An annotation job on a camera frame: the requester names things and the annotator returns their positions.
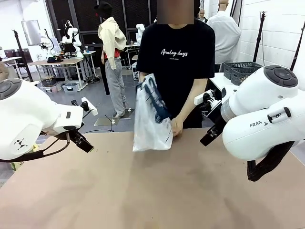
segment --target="hand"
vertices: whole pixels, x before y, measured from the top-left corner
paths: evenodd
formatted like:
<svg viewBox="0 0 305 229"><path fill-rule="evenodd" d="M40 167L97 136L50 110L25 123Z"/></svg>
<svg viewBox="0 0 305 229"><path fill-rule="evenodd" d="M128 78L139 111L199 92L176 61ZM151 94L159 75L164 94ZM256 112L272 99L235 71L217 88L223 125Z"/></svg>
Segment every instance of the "hand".
<svg viewBox="0 0 305 229"><path fill-rule="evenodd" d="M102 64L105 65L105 56L102 54Z"/></svg>
<svg viewBox="0 0 305 229"><path fill-rule="evenodd" d="M179 136L182 134L183 131L183 121L179 118L176 117L171 121L172 124L172 129L173 129L173 136Z"/></svg>

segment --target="brown tabletop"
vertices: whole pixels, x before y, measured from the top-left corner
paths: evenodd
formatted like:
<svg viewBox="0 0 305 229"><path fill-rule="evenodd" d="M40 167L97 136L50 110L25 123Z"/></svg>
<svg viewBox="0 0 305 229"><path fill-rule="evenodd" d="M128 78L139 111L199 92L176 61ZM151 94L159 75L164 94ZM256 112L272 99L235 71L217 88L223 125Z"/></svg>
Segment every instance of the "brown tabletop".
<svg viewBox="0 0 305 229"><path fill-rule="evenodd" d="M81 62L82 59L64 59L63 62L60 63L48 63L46 60L44 61L36 61L33 63L29 63L31 66L40 66L40 65L67 65L67 64L77 64Z"/></svg>
<svg viewBox="0 0 305 229"><path fill-rule="evenodd" d="M0 228L305 227L305 168L292 154L253 183L221 137L199 142L206 131L185 130L171 150L145 153L132 152L132 133L89 134L91 153L71 144L27 162L0 189Z"/></svg>

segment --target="plastic bag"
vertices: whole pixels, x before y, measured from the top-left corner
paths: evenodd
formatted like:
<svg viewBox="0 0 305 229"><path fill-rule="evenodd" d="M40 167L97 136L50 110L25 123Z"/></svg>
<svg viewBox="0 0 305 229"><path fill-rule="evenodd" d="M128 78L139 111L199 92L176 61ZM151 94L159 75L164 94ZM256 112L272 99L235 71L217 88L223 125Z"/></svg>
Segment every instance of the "plastic bag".
<svg viewBox="0 0 305 229"><path fill-rule="evenodd" d="M137 87L133 152L170 149L173 130L169 117L154 75L150 74Z"/></svg>

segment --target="person in background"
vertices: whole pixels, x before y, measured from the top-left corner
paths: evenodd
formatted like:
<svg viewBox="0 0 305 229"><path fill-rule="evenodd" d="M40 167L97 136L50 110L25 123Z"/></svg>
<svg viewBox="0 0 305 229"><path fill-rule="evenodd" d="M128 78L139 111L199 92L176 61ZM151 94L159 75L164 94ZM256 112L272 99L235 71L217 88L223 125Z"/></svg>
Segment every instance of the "person in background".
<svg viewBox="0 0 305 229"><path fill-rule="evenodd" d="M199 20L204 23L208 22L208 20L204 17L204 9L200 9L200 11L199 11Z"/></svg>
<svg viewBox="0 0 305 229"><path fill-rule="evenodd" d="M178 136L183 129L202 127L194 98L204 93L206 79L214 77L215 34L194 17L198 12L189 1L162 0L159 4L158 21L143 33L137 70L141 82L154 74L172 115L173 135Z"/></svg>
<svg viewBox="0 0 305 229"><path fill-rule="evenodd" d="M232 62L236 55L236 47L241 36L241 30L232 17L225 12L229 0L219 0L219 11L209 18L207 25L215 32L215 72L220 65Z"/></svg>
<svg viewBox="0 0 305 229"><path fill-rule="evenodd" d="M6 80L9 76L9 70L5 66L5 64L2 62L2 59L0 57L0 81Z"/></svg>
<svg viewBox="0 0 305 229"><path fill-rule="evenodd" d="M101 1L94 9L102 17L98 35L103 42L102 63L105 64L106 78L116 117L125 115L125 86L122 77L122 63L120 53L126 47L126 37L112 15L112 6Z"/></svg>

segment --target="black t-shirt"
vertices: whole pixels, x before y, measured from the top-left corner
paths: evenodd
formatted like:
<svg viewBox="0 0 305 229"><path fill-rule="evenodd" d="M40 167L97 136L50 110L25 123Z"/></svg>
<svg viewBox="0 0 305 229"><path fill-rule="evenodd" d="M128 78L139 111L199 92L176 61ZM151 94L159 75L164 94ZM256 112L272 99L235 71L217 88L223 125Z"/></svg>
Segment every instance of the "black t-shirt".
<svg viewBox="0 0 305 229"><path fill-rule="evenodd" d="M181 111L194 79L214 77L215 33L207 24L172 29L167 24L147 27L141 40L137 70L153 73L158 90L172 118ZM188 116L184 127L198 127L202 116L198 108Z"/></svg>

